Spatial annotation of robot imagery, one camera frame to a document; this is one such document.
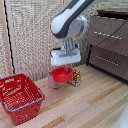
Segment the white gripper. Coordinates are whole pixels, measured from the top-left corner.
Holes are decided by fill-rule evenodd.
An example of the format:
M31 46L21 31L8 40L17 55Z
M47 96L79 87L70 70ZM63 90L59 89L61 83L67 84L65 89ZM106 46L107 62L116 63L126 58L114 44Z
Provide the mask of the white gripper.
M81 60L80 51L73 49L71 52L66 53L64 50L52 50L51 51L51 64L53 66L61 66L79 62Z

